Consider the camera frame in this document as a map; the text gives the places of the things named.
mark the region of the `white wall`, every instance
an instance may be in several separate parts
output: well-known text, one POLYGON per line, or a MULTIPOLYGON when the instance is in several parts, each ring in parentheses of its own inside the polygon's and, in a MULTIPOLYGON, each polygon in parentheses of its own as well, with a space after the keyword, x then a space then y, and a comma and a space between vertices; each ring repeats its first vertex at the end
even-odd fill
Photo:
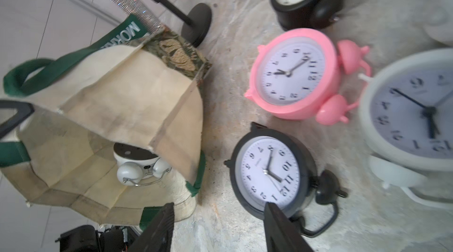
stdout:
MULTIPOLYGON (((90 0, 123 20, 110 0, 90 0)), ((164 8, 143 0, 156 15, 164 8)), ((0 0, 0 74, 32 58, 57 58, 90 45, 114 27, 68 0, 0 0)), ((61 233, 92 223, 60 207, 33 205, 0 173, 0 251, 57 252, 61 233)))

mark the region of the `clock hand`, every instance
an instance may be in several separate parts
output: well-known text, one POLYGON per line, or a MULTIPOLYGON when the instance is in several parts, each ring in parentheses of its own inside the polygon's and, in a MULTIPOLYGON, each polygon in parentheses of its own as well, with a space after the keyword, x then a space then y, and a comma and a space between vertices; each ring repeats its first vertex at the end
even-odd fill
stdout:
POLYGON ((281 188, 279 188, 279 187, 274 183, 274 181, 272 180, 272 178, 271 178, 270 176, 267 176, 267 177, 269 177, 270 181, 271 181, 272 184, 275 186, 275 188, 277 188, 277 190, 280 191, 281 188))
POLYGON ((289 71, 286 72, 286 77, 291 77, 291 75, 293 75, 293 71, 296 70, 296 68, 300 67, 309 60, 310 57, 307 56, 303 57, 302 60, 295 67, 291 68, 289 71))
POLYGON ((416 104, 419 105, 420 107, 426 108, 426 106, 425 106, 424 104, 417 102, 416 100, 414 100, 413 98, 407 96, 406 94, 404 94, 403 92, 399 91, 398 89, 392 88, 392 90, 393 90, 394 92, 397 92, 397 93, 400 94, 401 96, 405 97, 406 99, 409 99, 410 101, 416 103, 416 104))
POLYGON ((269 170, 270 162, 272 161, 272 158, 273 158, 273 156, 272 156, 273 152, 274 152, 274 149, 270 150, 269 161, 267 162, 267 166, 266 166, 264 174, 267 174, 267 171, 269 170))
POLYGON ((428 120, 428 137, 430 139, 436 138, 436 133, 440 134, 439 129, 437 128, 436 123, 434 122, 434 115, 437 113, 435 107, 426 107, 422 111, 422 115, 428 120))
POLYGON ((268 174, 269 176, 273 177, 276 181, 282 182, 282 179, 281 179, 280 177, 276 176, 272 171, 268 170, 268 171, 267 171, 267 174, 268 174))
POLYGON ((424 104, 422 104, 422 103, 416 101, 415 99, 413 99, 413 98, 407 96, 406 94, 404 94, 403 92, 399 91, 399 90, 396 89, 396 88, 392 88, 392 90, 393 90, 394 92, 397 92, 397 93, 400 94, 401 96, 405 97, 406 99, 409 99, 410 101, 416 103, 417 105, 419 105, 420 107, 423 108, 422 115, 423 115, 424 117, 426 117, 427 120, 428 120, 428 137, 429 137, 430 139, 435 139, 435 138, 436 138, 436 132, 437 132, 438 134, 440 134, 440 131, 439 131, 439 129, 437 128, 436 123, 434 122, 434 115, 437 113, 436 107, 430 107, 430 106, 427 107, 427 106, 425 106, 424 104))
POLYGON ((283 71, 281 69, 277 69, 279 72, 274 72, 275 75, 280 75, 280 74, 286 74, 286 71, 283 71))
POLYGON ((451 90, 448 94, 446 94, 442 99, 440 99, 437 103, 434 104, 434 107, 439 107, 439 105, 443 104, 448 98, 453 95, 453 90, 451 90))

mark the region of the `canvas tote bag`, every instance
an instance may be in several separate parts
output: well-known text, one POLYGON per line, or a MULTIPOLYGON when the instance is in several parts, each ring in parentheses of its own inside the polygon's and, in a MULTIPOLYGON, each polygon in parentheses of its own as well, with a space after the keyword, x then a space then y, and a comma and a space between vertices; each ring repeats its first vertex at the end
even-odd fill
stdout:
POLYGON ((12 132, 21 142, 0 143, 9 147, 3 174, 29 202, 67 206, 98 223, 145 226, 170 202, 176 220, 190 216, 205 163, 198 86, 210 66, 179 35, 147 35, 131 16, 86 49, 14 68, 3 98, 37 108, 12 132), (151 186, 124 186, 113 142, 148 149, 173 170, 151 186))

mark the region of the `green bag handle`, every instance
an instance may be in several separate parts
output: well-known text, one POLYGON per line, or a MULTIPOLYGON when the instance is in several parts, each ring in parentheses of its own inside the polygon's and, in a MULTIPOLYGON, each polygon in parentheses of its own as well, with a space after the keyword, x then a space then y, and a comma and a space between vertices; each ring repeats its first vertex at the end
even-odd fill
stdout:
POLYGON ((143 37, 146 28, 134 15, 89 47, 74 51, 56 60, 39 58, 26 61, 13 68, 3 78, 4 92, 10 97, 26 97, 52 85, 80 61, 101 48, 118 45, 143 37), (42 68, 33 77, 27 77, 42 68))

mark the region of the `black stand pole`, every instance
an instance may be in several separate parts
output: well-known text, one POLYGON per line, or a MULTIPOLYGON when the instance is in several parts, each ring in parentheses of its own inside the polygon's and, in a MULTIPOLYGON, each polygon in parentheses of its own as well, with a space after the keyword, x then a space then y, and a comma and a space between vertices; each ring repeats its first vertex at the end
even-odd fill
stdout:
POLYGON ((207 4, 199 3, 193 7, 188 15, 185 15, 168 0, 154 1, 156 3, 161 3, 184 22, 183 28, 181 29, 181 36, 183 36, 184 39, 195 47, 198 47, 201 44, 209 31, 212 20, 212 11, 207 4))

